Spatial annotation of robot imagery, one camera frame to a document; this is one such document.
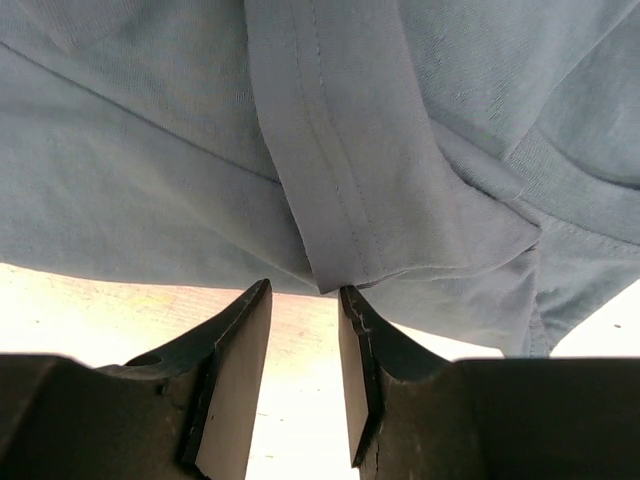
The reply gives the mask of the blue t shirt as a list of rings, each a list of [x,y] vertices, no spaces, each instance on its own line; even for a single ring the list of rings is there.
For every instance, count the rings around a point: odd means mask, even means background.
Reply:
[[[547,355],[639,277],[639,5],[5,1],[1,259]]]

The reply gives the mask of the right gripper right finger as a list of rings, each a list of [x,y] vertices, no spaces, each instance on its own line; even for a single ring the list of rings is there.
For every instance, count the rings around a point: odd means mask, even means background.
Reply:
[[[339,291],[338,309],[350,460],[359,469],[386,411],[384,378],[418,383],[449,361],[384,319],[353,286]]]

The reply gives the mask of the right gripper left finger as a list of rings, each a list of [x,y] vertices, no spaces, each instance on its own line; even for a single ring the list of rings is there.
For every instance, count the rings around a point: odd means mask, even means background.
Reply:
[[[193,372],[178,461],[198,475],[244,475],[271,315],[272,287],[263,279],[174,340],[98,371],[126,379],[160,379],[162,395],[179,377]]]

